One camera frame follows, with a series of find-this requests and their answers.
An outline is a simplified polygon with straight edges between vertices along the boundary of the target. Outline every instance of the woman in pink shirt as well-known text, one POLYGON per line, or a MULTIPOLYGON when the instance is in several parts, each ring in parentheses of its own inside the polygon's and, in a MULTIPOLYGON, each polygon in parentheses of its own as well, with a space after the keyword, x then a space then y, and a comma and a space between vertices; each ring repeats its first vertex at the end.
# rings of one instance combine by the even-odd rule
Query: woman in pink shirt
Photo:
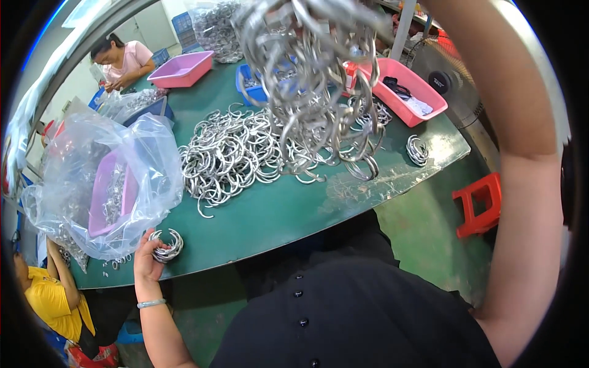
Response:
POLYGON ((90 58, 104 66, 102 71, 107 79, 104 89, 109 93, 129 86, 155 69, 152 56, 153 52, 139 41, 125 44, 114 33, 90 51, 90 58))

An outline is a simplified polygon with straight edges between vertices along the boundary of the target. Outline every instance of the electric fan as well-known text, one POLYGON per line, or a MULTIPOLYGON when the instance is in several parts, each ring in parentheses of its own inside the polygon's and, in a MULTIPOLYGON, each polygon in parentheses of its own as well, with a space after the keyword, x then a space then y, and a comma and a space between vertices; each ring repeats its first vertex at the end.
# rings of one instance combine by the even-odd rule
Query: electric fan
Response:
POLYGON ((457 128, 466 128, 482 112, 472 77, 448 37, 421 39, 402 62, 442 95, 448 103, 446 115, 457 128))

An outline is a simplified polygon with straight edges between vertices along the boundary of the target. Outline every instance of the wristband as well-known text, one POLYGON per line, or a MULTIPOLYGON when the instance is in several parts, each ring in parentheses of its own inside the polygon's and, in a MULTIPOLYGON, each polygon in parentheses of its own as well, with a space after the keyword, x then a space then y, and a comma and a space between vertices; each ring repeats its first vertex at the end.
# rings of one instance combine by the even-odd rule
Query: wristband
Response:
POLYGON ((141 303, 137 303, 137 308, 142 309, 142 308, 153 307, 158 304, 165 304, 165 303, 166 303, 165 299, 155 299, 155 300, 150 300, 150 301, 142 301, 141 303))

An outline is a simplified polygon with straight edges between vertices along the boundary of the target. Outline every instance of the purple plastic basket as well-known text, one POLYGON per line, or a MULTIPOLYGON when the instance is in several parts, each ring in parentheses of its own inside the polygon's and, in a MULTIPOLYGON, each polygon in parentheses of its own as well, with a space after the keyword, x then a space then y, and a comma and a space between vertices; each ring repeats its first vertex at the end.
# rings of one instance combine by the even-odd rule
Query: purple plastic basket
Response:
POLYGON ((148 82, 157 88, 190 87, 213 66, 214 51, 192 52, 168 60, 154 71, 148 82))
MULTIPOLYGON (((88 219, 88 232, 91 237, 107 234, 112 230, 115 224, 106 226, 106 216, 102 210, 103 205, 108 199, 107 188, 112 176, 111 173, 117 163, 118 150, 112 150, 108 155, 104 156, 98 170, 96 171, 96 179, 94 180, 94 188, 92 189, 92 204, 90 205, 90 217, 88 219)), ((121 216, 131 213, 135 200, 137 199, 137 180, 131 172, 129 165, 125 171, 125 182, 123 184, 123 204, 121 206, 121 216)))

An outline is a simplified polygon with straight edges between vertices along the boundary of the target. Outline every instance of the clear plastic bag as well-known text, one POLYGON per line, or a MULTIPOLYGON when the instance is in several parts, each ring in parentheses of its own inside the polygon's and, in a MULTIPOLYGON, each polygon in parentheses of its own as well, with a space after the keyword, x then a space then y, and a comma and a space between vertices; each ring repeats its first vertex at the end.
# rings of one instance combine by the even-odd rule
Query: clear plastic bag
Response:
POLYGON ((241 7, 239 0, 184 0, 184 4, 189 9, 196 40, 206 51, 215 52, 215 61, 234 63, 243 58, 231 25, 233 12, 241 7))
POLYGON ((67 128, 46 148, 51 153, 43 180, 22 193, 25 213, 78 263, 76 249, 102 260, 125 257, 145 229, 160 224, 182 200, 180 155, 170 122, 145 114, 125 128, 96 112, 67 119, 67 128), (121 208, 109 224, 104 205, 118 195, 112 181, 120 175, 125 175, 128 212, 121 208))
POLYGON ((103 104, 100 115, 123 124, 138 111, 143 110, 159 98, 168 94, 168 89, 144 89, 139 92, 121 95, 119 91, 109 94, 103 93, 98 99, 98 104, 103 104))

